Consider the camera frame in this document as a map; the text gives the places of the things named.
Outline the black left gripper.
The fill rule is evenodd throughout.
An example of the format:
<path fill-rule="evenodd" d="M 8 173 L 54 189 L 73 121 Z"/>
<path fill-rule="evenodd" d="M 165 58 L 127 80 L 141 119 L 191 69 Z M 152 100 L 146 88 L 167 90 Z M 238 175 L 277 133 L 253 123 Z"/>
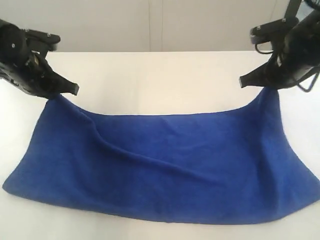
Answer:
<path fill-rule="evenodd" d="M 42 96 L 36 85 L 37 70 L 43 72 L 40 60 L 45 59 L 47 48 L 29 46 L 24 29 L 5 20 L 0 21 L 0 77 L 12 86 L 31 96 Z M 47 69 L 47 100 L 53 100 L 63 93 L 78 95 L 79 85 Z"/>

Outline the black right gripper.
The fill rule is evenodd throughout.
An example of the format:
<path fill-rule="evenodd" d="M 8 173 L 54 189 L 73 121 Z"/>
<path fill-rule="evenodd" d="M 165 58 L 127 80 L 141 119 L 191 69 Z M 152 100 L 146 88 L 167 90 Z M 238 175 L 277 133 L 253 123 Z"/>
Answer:
<path fill-rule="evenodd" d="M 313 77 L 312 89 L 320 75 L 320 16 L 310 14 L 284 37 L 283 47 L 268 63 L 239 77 L 241 88 L 270 87 L 304 89 L 302 82 Z"/>

